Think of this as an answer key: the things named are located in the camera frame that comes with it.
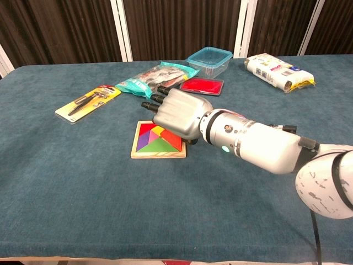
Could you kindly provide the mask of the red tangram triangle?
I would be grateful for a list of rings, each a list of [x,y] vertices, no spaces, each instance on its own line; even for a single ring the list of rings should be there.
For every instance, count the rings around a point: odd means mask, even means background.
[[[142,123],[140,125],[139,135],[143,135],[144,133],[153,129],[155,126],[156,126],[156,124],[154,124],[154,123]]]

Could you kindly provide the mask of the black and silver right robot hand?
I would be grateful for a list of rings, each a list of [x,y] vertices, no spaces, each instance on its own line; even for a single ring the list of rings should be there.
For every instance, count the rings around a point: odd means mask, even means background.
[[[211,103],[177,88],[160,86],[157,91],[159,94],[151,95],[151,100],[156,103],[141,103],[142,107],[154,112],[152,121],[180,136],[187,144],[196,144],[202,136],[200,121],[213,110]]]

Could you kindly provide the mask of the green tangram triangle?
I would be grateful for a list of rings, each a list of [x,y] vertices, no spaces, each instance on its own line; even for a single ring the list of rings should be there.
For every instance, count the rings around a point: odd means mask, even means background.
[[[162,138],[158,138],[137,150],[137,152],[180,152],[180,150],[176,149]]]

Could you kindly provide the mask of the teal clear snack bag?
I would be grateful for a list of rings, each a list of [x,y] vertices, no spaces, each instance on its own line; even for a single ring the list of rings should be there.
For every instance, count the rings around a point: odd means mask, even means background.
[[[168,88],[181,84],[195,77],[198,72],[199,70],[189,66],[161,62],[148,71],[118,83],[115,87],[124,93],[150,99],[152,94],[157,93],[158,87]]]

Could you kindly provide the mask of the clear container with teal lid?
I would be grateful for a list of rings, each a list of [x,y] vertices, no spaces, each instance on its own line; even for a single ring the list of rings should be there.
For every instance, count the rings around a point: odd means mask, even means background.
[[[232,58],[233,54],[230,51],[204,47],[190,55],[186,62],[191,68],[198,70],[198,77],[214,79],[228,68]]]

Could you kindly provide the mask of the purple tangram parallelogram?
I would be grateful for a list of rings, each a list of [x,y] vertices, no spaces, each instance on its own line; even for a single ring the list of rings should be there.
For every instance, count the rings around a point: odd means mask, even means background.
[[[145,132],[144,134],[141,134],[138,137],[136,151],[139,151],[140,149],[142,149],[146,145],[148,145],[148,143],[149,143],[149,134],[150,134],[150,131],[147,131],[147,132]]]

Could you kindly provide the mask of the red ink pad case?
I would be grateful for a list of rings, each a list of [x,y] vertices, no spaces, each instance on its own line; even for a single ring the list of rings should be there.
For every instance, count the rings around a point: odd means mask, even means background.
[[[219,96],[222,92],[223,85],[223,80],[191,78],[180,85],[180,90],[194,94]]]

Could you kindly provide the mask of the wooden tangram tray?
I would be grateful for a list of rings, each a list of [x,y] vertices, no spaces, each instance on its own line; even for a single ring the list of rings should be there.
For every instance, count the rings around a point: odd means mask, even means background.
[[[131,158],[134,159],[148,159],[148,158],[185,158],[186,157],[186,143],[182,140],[181,152],[137,152],[137,142],[139,137],[140,125],[142,123],[154,123],[153,121],[138,121],[135,131],[135,136],[132,144]]]

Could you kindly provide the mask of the white printed snack package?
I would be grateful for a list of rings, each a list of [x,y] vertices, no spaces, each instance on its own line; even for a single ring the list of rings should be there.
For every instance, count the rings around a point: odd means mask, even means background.
[[[315,85],[311,73],[267,53],[246,58],[244,65],[253,75],[285,93]]]

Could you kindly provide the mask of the white metal stand leg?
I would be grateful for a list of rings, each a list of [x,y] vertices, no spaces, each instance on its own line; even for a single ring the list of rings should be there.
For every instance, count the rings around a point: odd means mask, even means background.
[[[3,78],[10,72],[14,71],[15,68],[7,56],[4,48],[0,44],[0,76]]]
[[[124,1],[110,0],[111,9],[113,12],[115,29],[119,42],[120,53],[123,62],[132,62],[133,54],[131,49],[129,30],[127,26]]]
[[[320,13],[323,9],[325,0],[316,0],[311,18],[309,20],[306,32],[304,34],[304,37],[301,42],[301,46],[299,47],[298,56],[303,56],[306,53],[307,47],[309,45],[309,42],[311,40],[312,34],[314,32],[315,26],[317,24],[317,21],[319,19]]]
[[[258,0],[241,0],[234,44],[234,58],[248,57]]]

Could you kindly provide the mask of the yellow tool blister pack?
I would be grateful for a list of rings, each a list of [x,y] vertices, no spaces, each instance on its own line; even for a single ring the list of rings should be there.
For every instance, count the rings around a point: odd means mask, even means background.
[[[57,109],[55,114],[73,124],[120,94],[114,86],[102,85]]]

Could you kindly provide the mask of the red triangle piece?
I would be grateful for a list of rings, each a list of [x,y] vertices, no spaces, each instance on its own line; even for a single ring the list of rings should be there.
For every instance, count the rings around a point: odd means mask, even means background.
[[[179,136],[175,135],[174,133],[164,129],[161,132],[161,137],[168,142],[170,145],[172,145],[176,150],[179,152],[182,151],[182,140]]]

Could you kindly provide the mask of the teal blue table cloth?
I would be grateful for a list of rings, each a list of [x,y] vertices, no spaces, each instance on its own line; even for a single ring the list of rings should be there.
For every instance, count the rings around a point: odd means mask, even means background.
[[[132,159],[153,114],[128,93],[75,124],[55,114],[155,65],[31,65],[0,80],[0,257],[314,261],[293,175],[202,140],[186,158]]]

